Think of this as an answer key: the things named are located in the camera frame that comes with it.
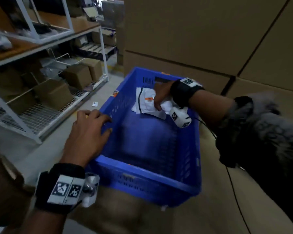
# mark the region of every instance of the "sleeve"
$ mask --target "sleeve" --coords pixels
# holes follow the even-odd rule
[[[221,163],[244,168],[293,222],[293,122],[268,94],[235,98],[216,146]]]

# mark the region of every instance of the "blue plastic crate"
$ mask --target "blue plastic crate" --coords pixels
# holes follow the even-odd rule
[[[100,111],[109,115],[113,128],[102,154],[87,171],[100,175],[100,184],[122,190],[158,205],[178,206],[201,191],[201,162],[196,113],[188,110],[192,123],[178,128],[166,120],[131,111],[136,87],[153,88],[155,81],[180,77],[134,68]]]

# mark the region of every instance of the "cable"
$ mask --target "cable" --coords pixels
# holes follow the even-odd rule
[[[214,132],[212,132],[212,130],[206,125],[205,122],[203,122],[202,120],[200,120],[200,119],[198,119],[198,118],[196,118],[196,117],[195,117],[195,119],[198,120],[199,122],[201,122],[204,126],[206,126],[206,128],[211,132],[211,134],[214,136],[214,138],[217,139],[217,136],[214,134]],[[238,206],[239,212],[240,212],[240,214],[241,214],[241,216],[242,216],[243,222],[244,222],[244,224],[245,224],[245,226],[246,226],[246,228],[247,228],[248,233],[249,233],[249,234],[252,234],[251,231],[250,231],[250,229],[249,229],[249,227],[248,227],[248,225],[247,225],[247,223],[246,223],[246,220],[245,220],[245,218],[244,218],[244,216],[243,216],[243,213],[242,213],[242,211],[241,211],[241,208],[240,208],[240,205],[239,205],[239,202],[238,202],[237,196],[236,196],[236,191],[235,191],[235,189],[234,189],[233,182],[232,182],[232,179],[231,179],[231,176],[230,176],[229,170],[228,170],[228,168],[227,168],[226,166],[225,166],[225,168],[226,168],[226,170],[227,170],[228,177],[229,177],[230,184],[231,184],[232,191],[233,191],[233,195],[234,195],[234,199],[236,200],[236,203],[237,203],[237,206]]]

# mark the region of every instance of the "concrete floor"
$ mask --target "concrete floor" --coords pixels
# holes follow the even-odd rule
[[[110,81],[80,109],[99,109],[123,80],[116,56],[108,61]],[[0,150],[34,184],[39,171],[49,169],[62,155],[76,114],[64,121],[38,146],[34,141],[0,127]],[[65,225],[65,234],[98,233],[244,233],[247,229],[234,200],[225,167],[219,162],[215,139],[200,127],[202,193],[177,208],[160,211],[156,205],[123,192],[100,187],[97,202],[77,208]],[[283,211],[244,171],[230,169],[237,199],[252,233],[293,233],[293,224]]]

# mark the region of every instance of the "black wristband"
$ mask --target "black wristband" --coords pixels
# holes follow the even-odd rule
[[[170,94],[172,95],[172,99],[179,107],[188,107],[189,99],[193,96],[193,94],[198,90],[204,90],[204,88],[196,83],[194,80],[185,78],[176,80],[171,88]]]
[[[71,182],[58,181],[59,177],[64,175],[66,179]],[[50,172],[43,172],[39,176],[35,195],[37,197],[35,207],[48,212],[55,212],[61,214],[68,214],[71,208],[75,204],[71,204],[70,201],[78,199],[82,186],[81,181],[85,179],[85,169],[81,166],[70,163],[57,163]],[[65,189],[61,190],[61,193],[57,192],[56,186],[63,185]],[[70,192],[74,191],[77,194],[75,197],[70,196]],[[58,197],[58,203],[50,202],[51,196]]]

